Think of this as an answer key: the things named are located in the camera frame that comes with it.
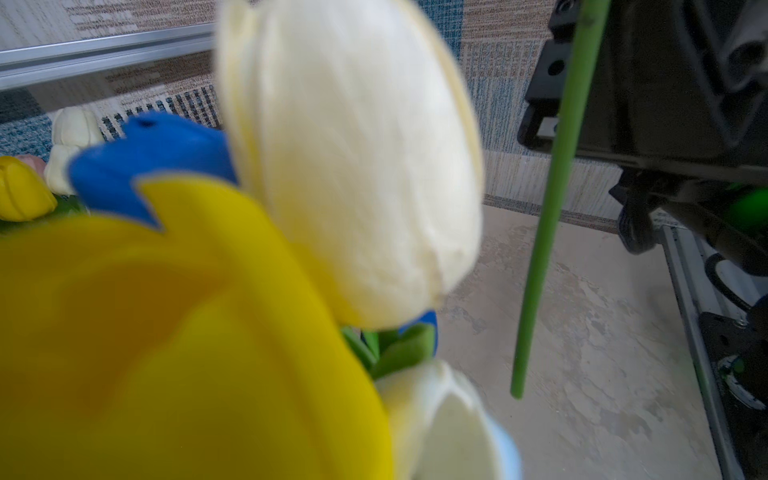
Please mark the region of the large cream white tulip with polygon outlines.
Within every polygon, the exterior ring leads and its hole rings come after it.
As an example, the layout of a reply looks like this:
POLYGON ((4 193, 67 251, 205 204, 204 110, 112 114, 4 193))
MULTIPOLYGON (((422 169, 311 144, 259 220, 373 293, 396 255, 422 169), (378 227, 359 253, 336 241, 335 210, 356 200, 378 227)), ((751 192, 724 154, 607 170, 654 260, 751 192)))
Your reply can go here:
POLYGON ((342 323, 437 308, 482 237, 481 138, 453 53, 413 1, 222 1, 217 96, 241 187, 342 323))

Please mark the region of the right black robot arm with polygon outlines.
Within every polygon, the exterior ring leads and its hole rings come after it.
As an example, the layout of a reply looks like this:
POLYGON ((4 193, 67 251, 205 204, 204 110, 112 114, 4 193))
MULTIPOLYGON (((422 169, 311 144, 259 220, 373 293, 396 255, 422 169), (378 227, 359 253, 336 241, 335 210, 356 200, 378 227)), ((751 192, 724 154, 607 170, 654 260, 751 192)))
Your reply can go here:
POLYGON ((618 165, 626 249, 662 210, 748 274, 767 272, 767 5, 614 1, 576 153, 618 165))

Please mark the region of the white blue tinted tulip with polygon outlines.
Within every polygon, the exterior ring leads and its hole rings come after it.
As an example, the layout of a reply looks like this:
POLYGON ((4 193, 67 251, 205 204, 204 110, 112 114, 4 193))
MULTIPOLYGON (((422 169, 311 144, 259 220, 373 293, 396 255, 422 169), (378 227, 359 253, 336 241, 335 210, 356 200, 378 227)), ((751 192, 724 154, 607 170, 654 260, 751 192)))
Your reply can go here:
POLYGON ((375 381, 397 479, 521 479, 521 458, 473 384, 432 359, 375 381))

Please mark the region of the light pink tulip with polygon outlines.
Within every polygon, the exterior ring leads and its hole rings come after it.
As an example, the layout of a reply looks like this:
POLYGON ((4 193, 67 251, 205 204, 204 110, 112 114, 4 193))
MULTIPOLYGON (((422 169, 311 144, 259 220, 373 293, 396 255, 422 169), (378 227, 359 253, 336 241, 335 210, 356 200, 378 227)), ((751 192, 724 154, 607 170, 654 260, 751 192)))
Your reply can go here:
POLYGON ((30 154, 20 154, 16 158, 33 169, 39 177, 44 177, 46 162, 42 158, 30 154))

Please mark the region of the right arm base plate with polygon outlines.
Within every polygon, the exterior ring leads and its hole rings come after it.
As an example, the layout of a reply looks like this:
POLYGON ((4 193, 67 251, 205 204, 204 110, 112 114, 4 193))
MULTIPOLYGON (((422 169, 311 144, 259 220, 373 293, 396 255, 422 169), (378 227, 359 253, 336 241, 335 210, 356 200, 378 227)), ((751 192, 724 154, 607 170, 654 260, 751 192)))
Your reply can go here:
POLYGON ((734 453, 747 479, 767 477, 767 298, 739 327, 706 312, 699 326, 717 380, 734 453))

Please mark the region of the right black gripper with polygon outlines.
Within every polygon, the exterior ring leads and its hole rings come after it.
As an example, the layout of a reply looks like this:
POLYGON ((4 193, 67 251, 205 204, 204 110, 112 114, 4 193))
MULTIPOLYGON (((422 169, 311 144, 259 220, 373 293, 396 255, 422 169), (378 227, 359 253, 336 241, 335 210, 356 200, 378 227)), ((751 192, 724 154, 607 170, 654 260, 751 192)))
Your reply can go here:
POLYGON ((615 1, 577 153, 694 178, 767 179, 767 5, 615 1))

